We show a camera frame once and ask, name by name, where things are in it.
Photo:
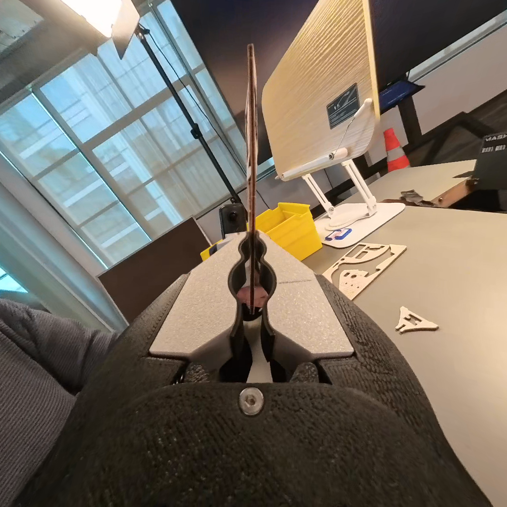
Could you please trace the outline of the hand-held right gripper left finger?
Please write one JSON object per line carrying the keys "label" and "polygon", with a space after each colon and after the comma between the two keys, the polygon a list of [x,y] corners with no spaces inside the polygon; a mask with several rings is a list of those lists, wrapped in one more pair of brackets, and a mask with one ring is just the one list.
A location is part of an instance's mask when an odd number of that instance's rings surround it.
{"label": "hand-held right gripper left finger", "polygon": [[149,352],[159,358],[178,358],[218,370],[244,349],[241,302],[246,283],[247,233],[229,240],[194,268],[183,284]]}

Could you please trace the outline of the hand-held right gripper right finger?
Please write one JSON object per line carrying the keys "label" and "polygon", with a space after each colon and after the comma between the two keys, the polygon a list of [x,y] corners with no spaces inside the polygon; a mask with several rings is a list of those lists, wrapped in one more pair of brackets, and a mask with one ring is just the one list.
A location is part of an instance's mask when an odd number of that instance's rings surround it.
{"label": "hand-held right gripper right finger", "polygon": [[257,232],[259,283],[267,293],[262,307],[261,344],[268,362],[295,371],[302,363],[354,354],[345,326],[317,275]]}

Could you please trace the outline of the thin plywood parts sheet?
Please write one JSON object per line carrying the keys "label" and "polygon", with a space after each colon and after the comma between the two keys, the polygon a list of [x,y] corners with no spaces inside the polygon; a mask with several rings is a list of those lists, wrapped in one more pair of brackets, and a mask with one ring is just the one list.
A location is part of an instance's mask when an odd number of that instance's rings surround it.
{"label": "thin plywood parts sheet", "polygon": [[258,157],[258,120],[257,120],[257,69],[255,48],[247,46],[247,95],[245,107],[246,135],[246,182],[248,199],[248,244],[250,252],[250,282],[248,308],[255,313],[256,285],[256,195],[257,195],[257,157]]}

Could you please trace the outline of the person's left forearm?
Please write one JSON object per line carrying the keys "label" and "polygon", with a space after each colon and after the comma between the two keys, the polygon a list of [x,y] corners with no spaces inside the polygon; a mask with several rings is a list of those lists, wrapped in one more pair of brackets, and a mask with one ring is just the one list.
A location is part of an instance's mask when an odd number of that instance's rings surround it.
{"label": "person's left forearm", "polygon": [[1,299],[1,506],[44,461],[119,336]]}

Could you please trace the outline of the numbered plywood parts sheet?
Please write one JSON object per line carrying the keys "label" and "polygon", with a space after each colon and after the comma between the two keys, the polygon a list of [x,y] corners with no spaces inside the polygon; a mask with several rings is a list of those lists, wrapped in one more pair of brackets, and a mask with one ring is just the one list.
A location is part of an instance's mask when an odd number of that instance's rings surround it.
{"label": "numbered plywood parts sheet", "polygon": [[354,300],[405,251],[406,246],[360,242],[324,271],[324,278]]}

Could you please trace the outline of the person's left hand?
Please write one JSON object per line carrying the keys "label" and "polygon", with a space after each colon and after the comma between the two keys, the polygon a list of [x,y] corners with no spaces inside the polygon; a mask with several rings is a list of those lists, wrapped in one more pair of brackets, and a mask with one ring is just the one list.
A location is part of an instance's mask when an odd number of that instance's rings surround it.
{"label": "person's left hand", "polygon": [[[255,285],[254,287],[254,298],[253,298],[253,306],[255,308],[262,308],[264,302],[268,298],[268,293],[259,285]],[[237,299],[242,303],[250,306],[250,286],[241,288],[237,293]]]}

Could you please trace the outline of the yellow plastic bin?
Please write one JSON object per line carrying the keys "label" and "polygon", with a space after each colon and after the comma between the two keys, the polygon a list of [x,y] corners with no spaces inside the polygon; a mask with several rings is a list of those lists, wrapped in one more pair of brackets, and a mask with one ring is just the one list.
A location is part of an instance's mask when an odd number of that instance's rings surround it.
{"label": "yellow plastic bin", "polygon": [[[310,206],[281,202],[256,217],[256,231],[265,233],[278,246],[302,261],[322,248]],[[207,260],[225,245],[225,239],[200,253]]]}

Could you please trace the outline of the brown divider panel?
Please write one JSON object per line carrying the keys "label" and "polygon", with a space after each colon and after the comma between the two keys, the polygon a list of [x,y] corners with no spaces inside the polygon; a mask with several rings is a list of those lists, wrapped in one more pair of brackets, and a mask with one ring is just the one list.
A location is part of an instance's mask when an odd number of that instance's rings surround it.
{"label": "brown divider panel", "polygon": [[209,240],[194,217],[102,272],[98,280],[131,324],[180,276],[202,261]]}

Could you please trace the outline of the triangular wooden piece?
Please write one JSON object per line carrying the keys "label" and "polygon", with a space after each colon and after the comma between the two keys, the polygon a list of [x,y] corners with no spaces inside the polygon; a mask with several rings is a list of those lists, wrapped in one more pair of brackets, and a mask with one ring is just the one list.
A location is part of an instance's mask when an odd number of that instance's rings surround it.
{"label": "triangular wooden piece", "polygon": [[418,331],[436,331],[439,326],[420,315],[412,312],[407,307],[400,307],[400,318],[395,330],[400,333],[418,332]]}

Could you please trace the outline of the wooden book stand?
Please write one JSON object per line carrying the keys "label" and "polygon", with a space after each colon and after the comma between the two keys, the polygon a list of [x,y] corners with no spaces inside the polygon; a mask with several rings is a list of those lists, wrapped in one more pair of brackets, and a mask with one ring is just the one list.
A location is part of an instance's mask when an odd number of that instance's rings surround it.
{"label": "wooden book stand", "polygon": [[[369,149],[379,123],[369,1],[319,1],[262,94],[262,111],[277,177],[302,178],[325,215],[315,221],[322,244],[353,247],[400,214],[403,203],[378,203],[354,159]],[[332,205],[312,173],[341,165],[361,202]],[[331,231],[351,228],[342,241]]]}

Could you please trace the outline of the orange traffic cone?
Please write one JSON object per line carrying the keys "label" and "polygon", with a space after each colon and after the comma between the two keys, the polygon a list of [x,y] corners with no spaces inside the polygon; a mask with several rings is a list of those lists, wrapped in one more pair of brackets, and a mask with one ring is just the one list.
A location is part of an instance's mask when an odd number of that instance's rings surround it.
{"label": "orange traffic cone", "polygon": [[411,167],[393,128],[383,132],[388,173]]}

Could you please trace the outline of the small blue-lit monitor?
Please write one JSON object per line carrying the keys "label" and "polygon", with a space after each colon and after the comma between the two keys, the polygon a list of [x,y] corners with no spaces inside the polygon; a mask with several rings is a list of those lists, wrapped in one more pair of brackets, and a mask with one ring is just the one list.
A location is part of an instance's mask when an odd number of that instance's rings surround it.
{"label": "small blue-lit monitor", "polygon": [[426,86],[419,85],[409,79],[399,79],[379,91],[380,114],[398,106],[403,100],[422,91]]}

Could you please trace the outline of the black equipment box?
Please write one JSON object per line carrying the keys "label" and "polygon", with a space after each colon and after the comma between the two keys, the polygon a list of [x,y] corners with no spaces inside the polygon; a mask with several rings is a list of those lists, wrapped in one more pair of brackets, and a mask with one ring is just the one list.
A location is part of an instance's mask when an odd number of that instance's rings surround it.
{"label": "black equipment box", "polygon": [[472,177],[476,190],[497,192],[499,209],[506,212],[506,132],[483,138]]}

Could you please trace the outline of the studio light on stand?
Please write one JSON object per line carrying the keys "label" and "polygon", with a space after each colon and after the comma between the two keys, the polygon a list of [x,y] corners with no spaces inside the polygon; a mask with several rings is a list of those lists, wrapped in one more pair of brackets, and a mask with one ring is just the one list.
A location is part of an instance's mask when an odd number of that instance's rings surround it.
{"label": "studio light on stand", "polygon": [[213,154],[211,148],[206,142],[198,123],[193,119],[187,110],[184,102],[180,98],[169,76],[165,72],[155,52],[148,42],[150,31],[139,22],[140,16],[132,1],[63,1],[69,9],[75,12],[81,19],[87,22],[94,30],[106,39],[111,39],[115,45],[117,54],[123,58],[130,40],[133,35],[139,40],[149,59],[154,64],[157,72],[160,74],[163,82],[168,87],[176,104],[186,119],[191,135],[199,141],[206,156],[216,170],[219,178],[227,188],[230,195],[230,201],[234,205],[241,205],[240,198],[233,188],[231,182],[226,177],[218,160]]}

